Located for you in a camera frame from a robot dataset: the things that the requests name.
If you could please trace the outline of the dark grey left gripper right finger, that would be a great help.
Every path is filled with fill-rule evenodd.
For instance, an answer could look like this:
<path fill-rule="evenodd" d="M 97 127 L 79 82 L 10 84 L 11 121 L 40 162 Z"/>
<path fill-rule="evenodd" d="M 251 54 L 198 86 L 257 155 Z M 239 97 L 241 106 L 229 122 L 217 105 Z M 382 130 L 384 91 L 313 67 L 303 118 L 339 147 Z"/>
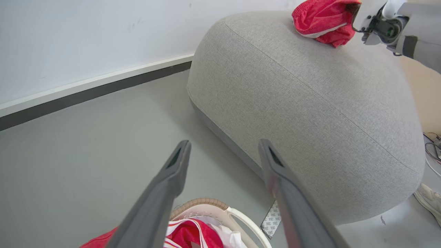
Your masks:
<path fill-rule="evenodd" d="M 263 179 L 277 201 L 290 248 L 347 248 L 348 243 L 267 139 L 258 145 Z"/>

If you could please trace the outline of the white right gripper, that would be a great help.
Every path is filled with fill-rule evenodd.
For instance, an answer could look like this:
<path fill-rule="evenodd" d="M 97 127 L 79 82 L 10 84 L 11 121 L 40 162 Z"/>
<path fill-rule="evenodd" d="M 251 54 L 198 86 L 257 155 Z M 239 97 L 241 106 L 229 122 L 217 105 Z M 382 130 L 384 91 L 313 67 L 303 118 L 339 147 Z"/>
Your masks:
<path fill-rule="evenodd" d="M 406 0 L 362 0 L 354 13 L 352 28 L 362 33 L 365 45 L 395 46 L 409 18 L 399 14 Z"/>

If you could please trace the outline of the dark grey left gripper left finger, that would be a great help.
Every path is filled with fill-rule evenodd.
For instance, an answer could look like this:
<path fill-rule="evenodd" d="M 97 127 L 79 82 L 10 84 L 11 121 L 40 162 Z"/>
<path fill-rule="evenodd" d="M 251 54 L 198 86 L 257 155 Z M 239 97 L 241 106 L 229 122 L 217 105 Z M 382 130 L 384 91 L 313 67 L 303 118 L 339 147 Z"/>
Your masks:
<path fill-rule="evenodd" d="M 183 191 L 192 145 L 178 143 L 121 222 L 107 248 L 162 248 L 172 205 Z"/>

